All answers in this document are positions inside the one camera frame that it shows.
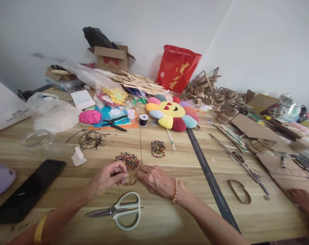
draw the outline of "yellow strap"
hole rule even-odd
[[[43,226],[46,220],[46,217],[48,216],[48,214],[50,212],[47,212],[43,218],[39,221],[39,223],[37,224],[36,230],[35,230],[35,234],[34,234],[34,244],[35,245],[41,245],[42,244],[42,231],[43,231]]]

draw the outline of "glass jar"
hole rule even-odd
[[[36,130],[28,133],[20,143],[25,151],[33,153],[42,159],[54,159],[61,156],[67,145],[47,130]]]

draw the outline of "human hand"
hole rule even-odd
[[[151,194],[172,200],[175,196],[175,180],[159,166],[141,165],[136,173],[140,181]]]
[[[289,192],[295,203],[299,204],[300,207],[309,215],[309,193],[306,190],[292,189]]]
[[[115,161],[104,165],[100,171],[84,188],[84,193],[89,199],[94,199],[97,194],[102,194],[114,184],[123,185],[128,177],[126,165],[122,161]]]

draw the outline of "pink yarn ball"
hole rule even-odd
[[[102,116],[97,110],[88,110],[79,114],[79,121],[84,124],[97,124]]]

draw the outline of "metal ruler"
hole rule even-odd
[[[215,198],[215,201],[217,203],[217,206],[219,208],[221,216],[226,220],[230,225],[232,225],[240,234],[241,231],[239,230],[236,221],[233,217],[232,212],[230,211],[228,204],[219,188],[219,185],[208,165],[208,162],[205,159],[205,156],[200,148],[200,145],[195,138],[195,135],[192,131],[192,129],[187,128],[186,129],[189,139],[191,140],[191,143],[193,145],[194,151],[196,153],[196,156],[199,159],[200,165],[202,167],[203,173],[206,177],[206,180],[208,181],[209,187],[212,191],[213,197]]]

